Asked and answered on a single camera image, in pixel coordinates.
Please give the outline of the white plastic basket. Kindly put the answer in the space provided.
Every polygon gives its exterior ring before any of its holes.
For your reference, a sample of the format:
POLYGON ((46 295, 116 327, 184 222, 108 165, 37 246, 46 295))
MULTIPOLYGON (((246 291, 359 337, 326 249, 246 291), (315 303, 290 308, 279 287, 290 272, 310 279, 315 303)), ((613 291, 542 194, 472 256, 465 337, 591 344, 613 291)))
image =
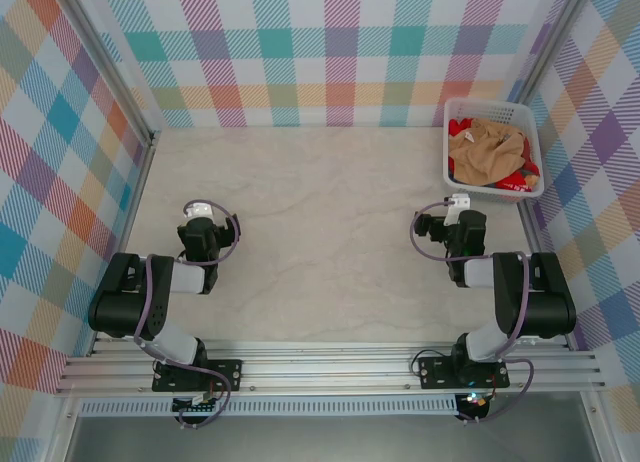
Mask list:
POLYGON ((542 195, 541 150, 528 107, 451 98, 443 128, 443 177, 450 187, 509 202, 542 195))

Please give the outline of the small electronics board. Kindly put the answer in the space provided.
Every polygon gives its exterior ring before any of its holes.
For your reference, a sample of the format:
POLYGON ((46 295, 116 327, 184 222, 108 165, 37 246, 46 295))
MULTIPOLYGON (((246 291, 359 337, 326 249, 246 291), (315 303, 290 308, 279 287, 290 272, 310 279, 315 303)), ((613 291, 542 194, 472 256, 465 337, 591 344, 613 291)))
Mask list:
POLYGON ((475 392, 470 394, 457 394, 456 417, 462 421, 472 421, 485 418, 490 409, 490 400, 475 392))
POLYGON ((187 414, 211 414, 218 410, 218 400, 211 398, 200 400, 193 398, 174 398, 171 403, 171 411, 175 414, 183 411, 187 414))

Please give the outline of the grey metal panel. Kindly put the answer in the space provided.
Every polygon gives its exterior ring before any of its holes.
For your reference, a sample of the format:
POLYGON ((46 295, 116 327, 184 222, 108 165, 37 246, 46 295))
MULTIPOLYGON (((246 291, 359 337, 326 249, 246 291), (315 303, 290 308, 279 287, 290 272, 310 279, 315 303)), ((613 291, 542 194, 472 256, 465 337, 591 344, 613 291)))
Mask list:
POLYGON ((84 418, 65 462, 600 462, 578 423, 521 431, 440 417, 223 417, 198 431, 170 418, 84 418))

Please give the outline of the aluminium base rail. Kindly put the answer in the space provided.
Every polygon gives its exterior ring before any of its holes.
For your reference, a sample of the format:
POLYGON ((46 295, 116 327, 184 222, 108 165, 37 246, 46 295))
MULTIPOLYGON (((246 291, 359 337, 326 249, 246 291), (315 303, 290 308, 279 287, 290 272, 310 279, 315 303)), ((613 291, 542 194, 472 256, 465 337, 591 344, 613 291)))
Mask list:
MULTIPOLYGON (((420 383, 409 363, 416 353, 434 356, 449 343, 248 342, 205 343, 212 359, 243 362, 239 393, 258 395, 416 394, 420 383)), ((523 388, 535 370, 531 392, 601 391, 606 382, 596 356, 569 348, 560 338, 523 344, 512 352, 507 393, 523 388)), ((148 396, 152 361, 133 343, 106 337, 84 357, 70 358, 56 390, 59 396, 148 396)))

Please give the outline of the aluminium frame post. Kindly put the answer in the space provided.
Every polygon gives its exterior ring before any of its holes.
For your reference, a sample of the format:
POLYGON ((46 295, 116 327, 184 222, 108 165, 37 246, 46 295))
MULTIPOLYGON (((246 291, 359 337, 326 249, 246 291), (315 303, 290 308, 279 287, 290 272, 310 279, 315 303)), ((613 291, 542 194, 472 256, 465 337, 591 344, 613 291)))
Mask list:
POLYGON ((129 87, 107 50, 102 37, 92 23, 80 0, 57 0, 72 27, 78 33, 82 45, 120 103, 123 113, 132 124, 134 131, 147 147, 154 145, 155 131, 145 121, 129 87))
POLYGON ((505 100, 530 103, 587 1, 539 1, 505 79, 505 100))

